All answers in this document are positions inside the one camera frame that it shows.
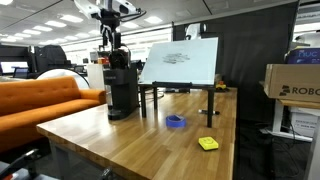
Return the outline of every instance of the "wooden tabletop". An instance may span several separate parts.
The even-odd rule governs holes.
[[[300,108],[320,109],[320,103],[317,102],[304,102],[304,101],[293,101],[293,100],[279,100],[284,106],[293,106]]]
[[[206,127],[206,91],[165,94],[158,111],[147,101],[147,118],[138,108],[127,119],[108,121],[102,105],[37,126],[39,133],[126,179],[231,180],[237,90],[215,93],[213,128]],[[184,128],[168,128],[165,117],[186,117]],[[199,137],[211,136],[219,149],[204,151]]]

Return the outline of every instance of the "couch armrest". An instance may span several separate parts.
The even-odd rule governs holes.
[[[86,89],[80,90],[81,99],[92,99],[97,100],[100,104],[106,104],[106,91],[95,90],[95,89]]]

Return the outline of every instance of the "orange couch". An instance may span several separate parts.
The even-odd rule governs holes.
[[[0,152],[39,139],[36,125],[106,103],[101,90],[79,90],[73,77],[0,83]]]

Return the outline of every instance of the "blue tape roll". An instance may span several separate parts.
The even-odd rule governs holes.
[[[172,128],[179,128],[186,126],[186,118],[178,115],[171,115],[166,117],[166,125]]]

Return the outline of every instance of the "yellow block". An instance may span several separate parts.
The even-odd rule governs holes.
[[[204,150],[218,149],[219,144],[212,137],[199,138],[199,144]]]

